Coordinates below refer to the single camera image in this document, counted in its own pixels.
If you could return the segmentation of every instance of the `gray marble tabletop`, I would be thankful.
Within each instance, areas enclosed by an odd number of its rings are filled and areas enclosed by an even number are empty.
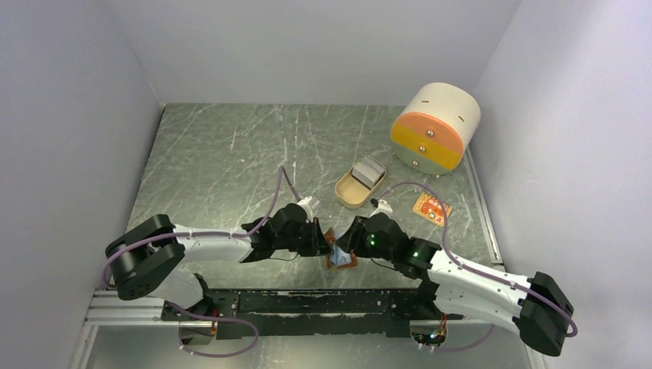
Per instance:
[[[400,181],[428,183],[452,206],[448,244],[460,256],[490,266],[491,232],[478,197],[468,154],[448,175],[433,178],[391,153],[389,130],[402,107],[350,105],[170,104],[142,176],[129,228],[154,214],[195,228],[231,228],[267,210],[279,165],[301,195],[317,195],[324,231],[343,232],[370,204],[349,210],[334,195],[337,180],[360,158],[371,156],[387,168],[379,191]],[[394,219],[408,235],[437,243],[441,228],[412,207],[421,191],[397,188],[387,196]],[[276,208],[292,202],[283,184]],[[328,270],[324,257],[235,264],[206,261],[184,266],[202,274],[213,288],[392,288],[412,281],[361,260],[356,268]]]

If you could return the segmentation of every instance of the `orange card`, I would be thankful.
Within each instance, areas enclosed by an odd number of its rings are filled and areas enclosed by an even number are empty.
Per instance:
[[[446,209],[446,215],[450,217],[453,208],[445,203],[444,208]],[[425,192],[419,196],[412,210],[440,227],[444,225],[444,213],[441,212],[439,202]]]

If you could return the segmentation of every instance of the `small white object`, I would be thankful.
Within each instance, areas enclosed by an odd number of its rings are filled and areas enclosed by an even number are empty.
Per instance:
[[[388,217],[391,217],[392,213],[394,211],[391,209],[391,206],[386,200],[378,200],[378,207],[374,209],[373,212],[371,212],[371,215],[369,215],[369,218],[373,217],[374,215],[378,213],[385,213]]]
[[[317,196],[306,196],[305,198],[302,198],[297,205],[301,206],[305,212],[306,215],[308,216],[307,221],[311,221],[312,218],[314,217],[314,210],[319,206],[320,201]]]

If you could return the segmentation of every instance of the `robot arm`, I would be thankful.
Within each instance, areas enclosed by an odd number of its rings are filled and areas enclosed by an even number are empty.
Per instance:
[[[174,237],[151,242],[125,252],[111,264],[118,296],[133,300],[145,295],[162,298],[181,308],[205,314],[210,311],[209,290],[198,274],[179,267],[193,261],[247,263],[270,258],[277,250],[302,257],[329,255],[332,248],[357,258],[377,258],[412,279],[422,280],[421,305],[416,308],[446,314],[462,314],[499,325],[519,334],[522,341],[543,354],[558,356],[568,323],[538,299],[505,284],[471,273],[454,264],[439,244],[408,237],[393,221],[386,201],[375,203],[369,218],[355,217],[348,231],[330,245],[313,217],[316,198],[288,204],[256,232],[260,219],[230,231],[189,228],[156,215],[140,224],[106,249],[107,257],[145,238],[163,234]],[[534,278],[508,274],[465,260],[475,269],[526,286],[572,315],[573,308],[554,280],[537,272]]]

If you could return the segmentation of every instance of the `white wall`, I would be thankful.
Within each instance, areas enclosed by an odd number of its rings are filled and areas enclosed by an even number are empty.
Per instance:
[[[575,306],[552,368],[650,367],[651,19],[644,0],[527,0],[474,90],[507,266],[552,274]]]
[[[475,86],[521,0],[111,0],[166,102],[404,105]]]
[[[160,110],[105,2],[0,3],[0,367],[67,367]]]

